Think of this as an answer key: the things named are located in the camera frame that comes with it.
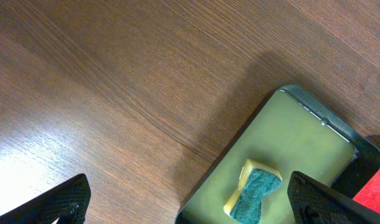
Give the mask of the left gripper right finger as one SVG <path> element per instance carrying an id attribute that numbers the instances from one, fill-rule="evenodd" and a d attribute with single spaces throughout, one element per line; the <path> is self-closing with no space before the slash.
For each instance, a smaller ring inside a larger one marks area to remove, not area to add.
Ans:
<path id="1" fill-rule="evenodd" d="M 380 224 L 380 213 L 299 171 L 292 172 L 287 195 L 295 223 Z"/>

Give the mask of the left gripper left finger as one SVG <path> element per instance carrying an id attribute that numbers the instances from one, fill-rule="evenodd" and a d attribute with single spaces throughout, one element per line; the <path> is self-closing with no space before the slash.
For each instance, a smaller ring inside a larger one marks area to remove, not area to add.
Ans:
<path id="1" fill-rule="evenodd" d="M 85 174 L 78 174 L 0 216 L 0 223 L 83 224 L 91 190 Z"/>

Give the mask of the green and yellow sponge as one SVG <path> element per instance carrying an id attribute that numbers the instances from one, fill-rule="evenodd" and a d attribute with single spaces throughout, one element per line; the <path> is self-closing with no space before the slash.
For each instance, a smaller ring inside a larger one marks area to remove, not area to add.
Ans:
<path id="1" fill-rule="evenodd" d="M 259 224 L 262 202 L 282 183 L 280 173 L 260 162 L 246 159 L 239 183 L 224 205 L 224 212 L 241 224 Z"/>

